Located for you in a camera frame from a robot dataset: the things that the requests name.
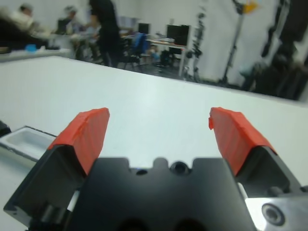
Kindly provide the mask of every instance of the floor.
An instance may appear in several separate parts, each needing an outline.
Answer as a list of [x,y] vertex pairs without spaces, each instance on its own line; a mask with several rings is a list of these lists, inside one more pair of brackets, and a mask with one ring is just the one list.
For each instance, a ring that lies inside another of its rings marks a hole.
[[[124,64],[120,63],[118,68],[123,69]],[[141,68],[142,68],[142,72],[137,66],[135,66],[134,69],[132,68],[131,64],[128,64],[126,66],[126,70],[128,71],[135,71],[135,72],[140,72],[140,73],[144,73],[144,74],[148,74],[152,76],[160,76],[160,77],[165,77],[165,78],[183,80],[182,78],[179,77],[179,67],[178,66],[159,68],[152,64],[144,64],[141,66]]]
[[[180,67],[180,61],[175,63],[174,67],[166,67],[166,68],[156,67],[152,64],[144,64],[144,65],[142,65],[142,71],[137,66],[135,66],[134,69],[133,69],[131,64],[128,64],[126,66],[126,70],[144,73],[144,74],[148,74],[148,75],[152,75],[152,76],[160,76],[160,77],[183,80],[183,81],[200,83],[200,84],[217,85],[216,82],[213,82],[213,81],[210,81],[210,80],[201,80],[201,79],[195,80],[193,78],[187,78],[186,80],[184,80],[183,77],[179,77],[179,67]],[[124,64],[120,63],[118,68],[123,69]]]

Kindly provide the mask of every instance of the white table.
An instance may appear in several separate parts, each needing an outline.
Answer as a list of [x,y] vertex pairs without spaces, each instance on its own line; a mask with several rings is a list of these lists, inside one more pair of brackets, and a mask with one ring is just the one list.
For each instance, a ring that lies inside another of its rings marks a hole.
[[73,53],[70,49],[60,50],[37,50],[34,53],[28,51],[13,51],[9,54],[0,54],[0,63],[23,60],[23,59],[34,59],[39,57],[48,56],[60,56],[64,58],[73,58]]
[[[243,112],[298,180],[308,184],[308,108],[303,104],[60,57],[0,64],[0,73],[0,119],[12,130],[28,125],[58,135],[79,112],[108,107],[101,156],[125,156],[132,167],[151,167],[157,157],[191,166],[196,157],[220,157],[208,116],[211,107],[221,106]],[[0,206],[26,173],[0,161]],[[0,226],[23,230],[2,211]]]
[[186,46],[177,45],[177,44],[174,44],[174,43],[171,43],[171,42],[163,42],[163,41],[153,40],[153,39],[148,39],[147,41],[151,42],[154,45],[166,46],[166,47],[169,47],[169,48],[177,48],[177,49],[181,49],[182,50],[181,61],[180,61],[180,69],[179,69],[179,76],[181,76],[183,68],[184,68]]

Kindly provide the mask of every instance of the white wall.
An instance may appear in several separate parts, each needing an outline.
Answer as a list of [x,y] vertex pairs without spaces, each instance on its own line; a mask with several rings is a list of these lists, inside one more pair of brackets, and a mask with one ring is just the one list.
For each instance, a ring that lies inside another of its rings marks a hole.
[[[261,60],[260,54],[267,40],[268,28],[274,22],[277,1],[258,2],[260,8],[245,16],[238,51],[233,68],[229,72],[230,83],[243,82],[244,79],[238,74],[238,70],[242,66],[249,66]],[[157,31],[166,33],[166,24],[169,24],[170,18],[174,18],[175,25],[187,24],[194,27],[197,25],[196,15],[200,12],[200,5],[201,0],[142,0],[141,20],[151,23],[152,34]],[[203,56],[199,62],[200,76],[218,80],[224,74],[239,16],[231,0],[208,0],[206,8],[206,32],[201,46]],[[193,30],[190,33],[190,48],[192,40]],[[274,47],[277,46],[278,40],[275,39]],[[303,60],[308,51],[308,38],[298,48],[297,57]]]
[[24,2],[34,7],[34,18],[50,29],[56,29],[59,18],[65,17],[64,8],[74,5],[78,9],[77,16],[82,22],[87,22],[88,0],[1,0],[1,6],[7,6],[11,11],[16,11]]
[[118,16],[140,18],[142,0],[114,0]]

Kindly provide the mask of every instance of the white tray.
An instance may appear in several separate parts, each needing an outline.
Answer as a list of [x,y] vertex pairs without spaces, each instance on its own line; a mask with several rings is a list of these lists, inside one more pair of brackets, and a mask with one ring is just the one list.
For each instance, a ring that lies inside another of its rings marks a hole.
[[32,161],[38,161],[53,142],[55,136],[24,127],[0,138],[0,146]]

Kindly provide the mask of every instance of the office chair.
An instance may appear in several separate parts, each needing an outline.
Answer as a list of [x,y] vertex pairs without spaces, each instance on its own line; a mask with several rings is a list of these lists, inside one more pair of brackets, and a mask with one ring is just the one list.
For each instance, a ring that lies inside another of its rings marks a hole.
[[146,35],[142,33],[137,34],[132,45],[125,47],[124,53],[127,55],[124,55],[122,58],[122,62],[125,63],[123,70],[126,69],[128,63],[130,63],[132,69],[135,70],[134,63],[137,63],[139,70],[143,72],[140,65],[140,60],[141,55],[146,52],[147,47],[148,43],[146,41]]

